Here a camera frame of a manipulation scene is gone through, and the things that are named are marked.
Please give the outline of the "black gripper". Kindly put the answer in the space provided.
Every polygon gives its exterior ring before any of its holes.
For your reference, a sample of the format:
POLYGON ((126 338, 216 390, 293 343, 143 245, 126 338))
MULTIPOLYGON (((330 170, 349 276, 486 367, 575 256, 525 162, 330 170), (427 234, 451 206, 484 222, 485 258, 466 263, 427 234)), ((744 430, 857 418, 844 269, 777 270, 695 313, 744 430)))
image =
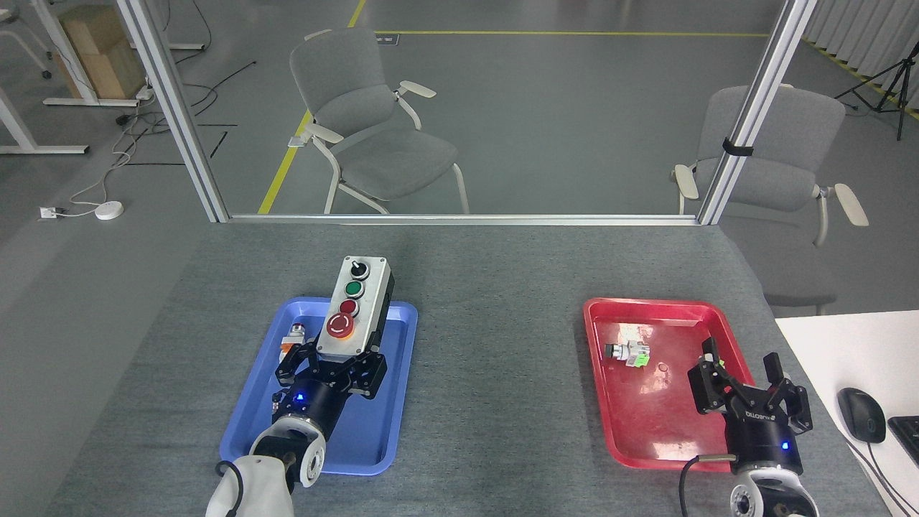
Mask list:
POLYGON ((687 372, 696 411, 708 414, 725 412, 725 442, 727 452, 735 456, 731 472, 780 467, 794 473, 803 471, 796 436, 813 429, 808 392, 785 376, 775 351, 762 358, 770 386, 762 412, 749 409, 742 384, 727 372, 721 363, 714 337, 702 343, 702 356, 687 372))
POLYGON ((329 439, 352 393, 374 399, 387 370, 382 353, 365 351, 329 373, 315 343, 294 344, 275 370, 282 390, 276 393, 272 423, 286 416, 307 419, 329 439))

